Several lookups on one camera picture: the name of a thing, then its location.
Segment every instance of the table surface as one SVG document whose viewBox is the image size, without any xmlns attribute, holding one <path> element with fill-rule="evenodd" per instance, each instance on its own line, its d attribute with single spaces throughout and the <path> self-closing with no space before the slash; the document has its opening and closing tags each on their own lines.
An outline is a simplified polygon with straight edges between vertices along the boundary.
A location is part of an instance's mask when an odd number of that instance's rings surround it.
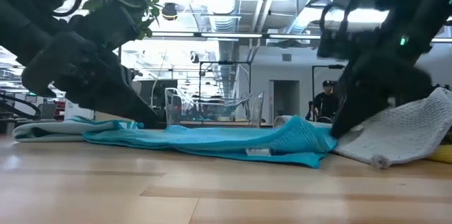
<svg viewBox="0 0 452 224">
<path fill-rule="evenodd" d="M 320 170 L 0 138 L 1 224 L 452 223 L 452 165 Z"/>
</svg>

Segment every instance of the teal towel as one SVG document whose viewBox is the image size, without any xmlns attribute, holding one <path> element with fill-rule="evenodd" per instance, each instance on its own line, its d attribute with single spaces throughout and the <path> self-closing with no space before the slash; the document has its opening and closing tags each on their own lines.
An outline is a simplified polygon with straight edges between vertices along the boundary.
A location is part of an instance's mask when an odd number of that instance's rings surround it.
<svg viewBox="0 0 452 224">
<path fill-rule="evenodd" d="M 150 150 L 177 150 L 193 155 L 235 160 L 293 163 L 319 168 L 336 140 L 328 128 L 316 128 L 293 117 L 277 129 L 199 128 L 170 126 L 163 132 L 117 129 L 84 133 L 90 143 Z"/>
</svg>

